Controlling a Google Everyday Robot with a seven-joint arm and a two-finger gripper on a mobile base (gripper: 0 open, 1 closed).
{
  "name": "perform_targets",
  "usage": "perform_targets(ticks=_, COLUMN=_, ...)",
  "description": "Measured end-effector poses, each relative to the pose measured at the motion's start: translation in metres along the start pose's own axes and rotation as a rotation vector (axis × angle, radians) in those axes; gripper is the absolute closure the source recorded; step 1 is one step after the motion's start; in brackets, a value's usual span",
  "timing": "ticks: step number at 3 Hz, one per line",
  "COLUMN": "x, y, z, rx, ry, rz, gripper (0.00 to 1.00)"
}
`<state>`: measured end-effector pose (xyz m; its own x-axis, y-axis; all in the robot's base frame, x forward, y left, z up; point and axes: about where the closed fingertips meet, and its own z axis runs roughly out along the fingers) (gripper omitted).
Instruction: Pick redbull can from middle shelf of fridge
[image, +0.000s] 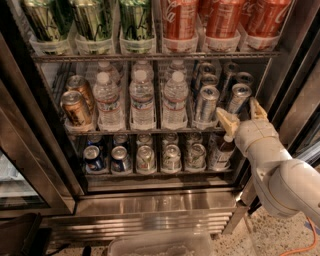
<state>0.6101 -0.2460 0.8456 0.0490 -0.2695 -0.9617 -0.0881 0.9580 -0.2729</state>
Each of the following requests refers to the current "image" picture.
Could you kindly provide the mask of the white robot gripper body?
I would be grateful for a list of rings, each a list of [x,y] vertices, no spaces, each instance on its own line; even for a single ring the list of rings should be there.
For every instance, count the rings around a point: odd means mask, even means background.
[[[248,120],[240,124],[235,144],[249,160],[254,177],[262,177],[291,159],[279,140],[279,135],[268,120]]]

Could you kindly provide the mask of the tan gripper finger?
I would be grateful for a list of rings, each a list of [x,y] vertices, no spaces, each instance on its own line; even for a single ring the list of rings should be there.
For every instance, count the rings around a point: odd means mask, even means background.
[[[256,98],[251,97],[249,100],[250,115],[252,120],[267,120],[267,112],[259,104]]]
[[[237,117],[237,115],[231,114],[231,113],[227,112],[226,110],[218,107],[216,109],[216,116],[217,116],[220,124],[222,125],[222,127],[226,131],[226,134],[229,137],[233,138],[235,136],[235,133],[236,133],[238,127],[240,126],[240,120]]]

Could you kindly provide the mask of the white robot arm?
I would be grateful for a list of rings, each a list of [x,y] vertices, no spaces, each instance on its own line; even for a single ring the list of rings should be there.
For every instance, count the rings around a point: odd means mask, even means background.
[[[251,118],[245,121],[222,108],[216,109],[216,115],[226,136],[249,160],[262,206],[279,218],[302,212],[320,226],[320,173],[290,155],[254,97],[249,105]]]

